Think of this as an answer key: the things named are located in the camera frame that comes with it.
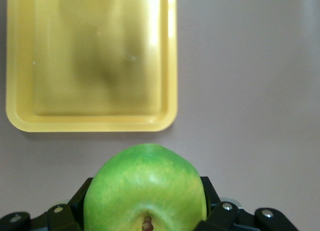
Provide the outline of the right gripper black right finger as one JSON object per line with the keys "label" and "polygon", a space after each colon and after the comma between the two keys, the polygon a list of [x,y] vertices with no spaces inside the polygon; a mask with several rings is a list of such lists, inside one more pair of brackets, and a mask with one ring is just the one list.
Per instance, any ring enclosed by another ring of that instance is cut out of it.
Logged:
{"label": "right gripper black right finger", "polygon": [[271,207],[256,209],[250,214],[234,199],[220,198],[210,179],[201,181],[207,205],[207,218],[196,231],[296,231],[296,226],[279,210]]}

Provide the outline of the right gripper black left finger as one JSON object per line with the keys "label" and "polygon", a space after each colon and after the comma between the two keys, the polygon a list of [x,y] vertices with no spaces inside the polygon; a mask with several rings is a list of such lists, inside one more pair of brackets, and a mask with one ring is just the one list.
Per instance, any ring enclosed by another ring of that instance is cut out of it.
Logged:
{"label": "right gripper black left finger", "polygon": [[0,218],[2,231],[83,231],[84,200],[93,178],[89,177],[67,203],[55,204],[43,214],[31,218],[16,211]]}

